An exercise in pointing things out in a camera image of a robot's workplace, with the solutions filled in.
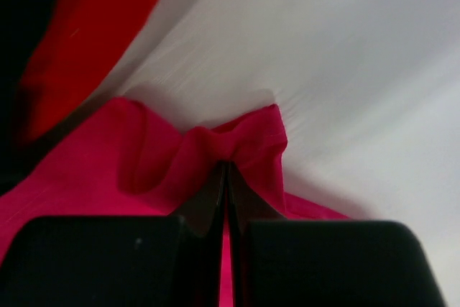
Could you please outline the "magenta t shirt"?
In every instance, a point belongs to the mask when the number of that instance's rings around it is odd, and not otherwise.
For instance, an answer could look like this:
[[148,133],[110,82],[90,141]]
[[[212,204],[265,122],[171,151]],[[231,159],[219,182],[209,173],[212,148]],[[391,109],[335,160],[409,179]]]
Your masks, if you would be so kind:
[[[179,132],[143,104],[115,98],[58,144],[1,197],[1,264],[18,231],[42,216],[167,216],[192,198],[220,163],[288,219],[340,214],[287,193],[282,154],[288,139],[276,105],[213,129]],[[219,303],[233,303],[225,179]]]

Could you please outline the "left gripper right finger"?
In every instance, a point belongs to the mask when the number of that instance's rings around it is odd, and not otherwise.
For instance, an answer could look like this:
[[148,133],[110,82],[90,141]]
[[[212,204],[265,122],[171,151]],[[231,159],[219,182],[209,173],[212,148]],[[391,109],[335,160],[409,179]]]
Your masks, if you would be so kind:
[[300,221],[226,166],[235,306],[443,306],[417,237],[394,221]]

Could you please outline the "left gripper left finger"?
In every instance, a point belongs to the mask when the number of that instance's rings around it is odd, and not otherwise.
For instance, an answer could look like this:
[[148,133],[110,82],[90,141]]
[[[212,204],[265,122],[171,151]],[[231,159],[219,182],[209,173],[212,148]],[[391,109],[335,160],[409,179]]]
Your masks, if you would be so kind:
[[3,306],[217,306],[226,166],[167,216],[42,216],[1,264]]

